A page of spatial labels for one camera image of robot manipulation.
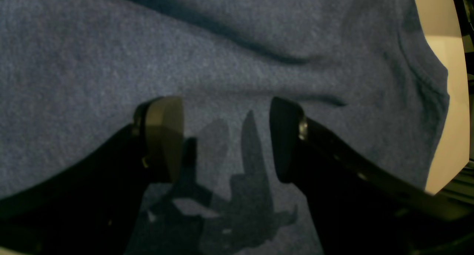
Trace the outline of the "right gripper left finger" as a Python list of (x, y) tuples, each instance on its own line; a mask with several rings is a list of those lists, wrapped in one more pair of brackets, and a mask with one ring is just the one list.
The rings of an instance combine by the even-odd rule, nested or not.
[(1, 200), (1, 247), (21, 255), (122, 255), (151, 183), (179, 179), (180, 97), (145, 102), (88, 157)]

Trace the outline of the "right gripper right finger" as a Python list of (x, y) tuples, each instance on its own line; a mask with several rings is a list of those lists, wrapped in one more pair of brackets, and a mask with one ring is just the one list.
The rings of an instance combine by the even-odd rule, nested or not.
[(473, 207), (430, 195), (354, 151), (297, 103), (274, 97), (278, 179), (306, 196), (325, 255), (472, 255)]

